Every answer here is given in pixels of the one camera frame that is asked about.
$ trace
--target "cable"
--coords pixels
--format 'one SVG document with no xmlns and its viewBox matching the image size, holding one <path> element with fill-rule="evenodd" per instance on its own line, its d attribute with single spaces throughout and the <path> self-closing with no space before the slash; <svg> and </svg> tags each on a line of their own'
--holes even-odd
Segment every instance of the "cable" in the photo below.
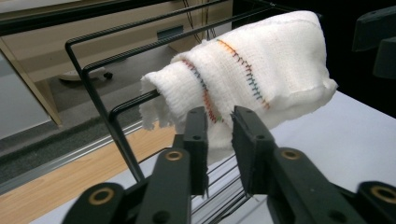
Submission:
<svg viewBox="0 0 396 224">
<path fill-rule="evenodd" d="M 207 23 L 209 22 L 209 7 L 206 7 L 205 10 L 206 10 L 206 14 L 205 14 L 205 24 L 207 24 Z M 206 39 L 207 39 L 207 40 L 210 39 L 210 34 L 209 34 L 209 32 L 210 32 L 210 34 L 212 34 L 212 38 L 215 38 L 215 37 L 217 36 L 217 35 L 216 35 L 215 28 L 211 28 L 211 29 L 209 29 L 209 30 L 206 30 Z"/>
<path fill-rule="evenodd" d="M 187 0 L 183 0 L 183 4 L 184 4 L 184 7 L 190 7 L 190 6 L 189 6 L 189 2 L 188 2 Z M 194 25 L 193 25 L 193 23 L 192 23 L 191 12 L 187 12 L 186 14 L 187 14 L 187 18 L 188 18 L 188 20 L 189 20 L 191 29 L 194 29 Z M 195 40 L 196 40 L 199 44 L 202 42 L 201 38 L 199 38 L 198 35 L 194 35 L 194 37 L 195 37 Z"/>
</svg>

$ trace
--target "brass screw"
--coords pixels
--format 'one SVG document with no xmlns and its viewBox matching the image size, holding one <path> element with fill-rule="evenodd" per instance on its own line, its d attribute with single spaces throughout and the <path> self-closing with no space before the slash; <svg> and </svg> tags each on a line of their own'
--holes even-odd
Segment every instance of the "brass screw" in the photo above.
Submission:
<svg viewBox="0 0 396 224">
<path fill-rule="evenodd" d="M 300 153 L 298 153 L 297 151 L 292 151 L 292 150 L 283 150 L 281 152 L 281 155 L 284 158 L 286 158 L 288 160 L 292 160 L 292 161 L 298 160 L 301 157 Z"/>
<path fill-rule="evenodd" d="M 183 157 L 183 154 L 178 151 L 170 151 L 166 153 L 165 158 L 169 161 L 178 161 Z"/>
<path fill-rule="evenodd" d="M 371 188 L 372 194 L 387 203 L 396 204 L 396 191 L 382 186 L 373 186 Z"/>
<path fill-rule="evenodd" d="M 96 196 L 100 193 L 105 193 L 106 197 L 103 199 L 97 199 Z M 109 202 L 113 198 L 113 196 L 114 196 L 114 190 L 111 188 L 106 187 L 102 189 L 97 189 L 94 193 L 91 194 L 89 202 L 90 204 L 93 205 L 101 205 Z"/>
</svg>

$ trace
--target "gray wall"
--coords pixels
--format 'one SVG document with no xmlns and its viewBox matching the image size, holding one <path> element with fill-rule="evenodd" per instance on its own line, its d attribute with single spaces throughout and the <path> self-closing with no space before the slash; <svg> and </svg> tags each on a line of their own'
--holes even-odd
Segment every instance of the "gray wall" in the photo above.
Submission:
<svg viewBox="0 0 396 224">
<path fill-rule="evenodd" d="M 50 121 L 0 51 L 0 139 Z"/>
</svg>

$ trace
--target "wooden floor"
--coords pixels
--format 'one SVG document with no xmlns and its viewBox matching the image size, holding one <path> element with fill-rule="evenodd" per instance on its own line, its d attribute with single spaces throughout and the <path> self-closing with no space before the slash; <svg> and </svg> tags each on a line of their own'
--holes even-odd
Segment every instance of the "wooden floor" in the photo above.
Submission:
<svg viewBox="0 0 396 224">
<path fill-rule="evenodd" d="M 173 128 L 140 129 L 127 136 L 139 161 L 169 147 Z M 92 185 L 127 169 L 116 145 L 111 143 L 78 160 L 0 196 L 1 223 L 29 223 L 76 198 Z"/>
</svg>

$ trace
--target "white cloth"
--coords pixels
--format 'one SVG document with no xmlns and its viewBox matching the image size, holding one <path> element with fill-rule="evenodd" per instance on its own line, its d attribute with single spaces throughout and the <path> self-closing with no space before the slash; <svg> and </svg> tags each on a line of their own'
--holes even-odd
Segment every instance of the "white cloth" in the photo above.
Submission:
<svg viewBox="0 0 396 224">
<path fill-rule="evenodd" d="M 235 105 L 255 111 L 271 129 L 326 105 L 336 88 L 318 17 L 295 11 L 204 41 L 146 74 L 142 93 L 157 89 L 162 96 L 142 104 L 140 113 L 146 129 L 158 119 L 183 133 L 187 112 L 205 106 L 212 163 L 233 152 Z"/>
</svg>

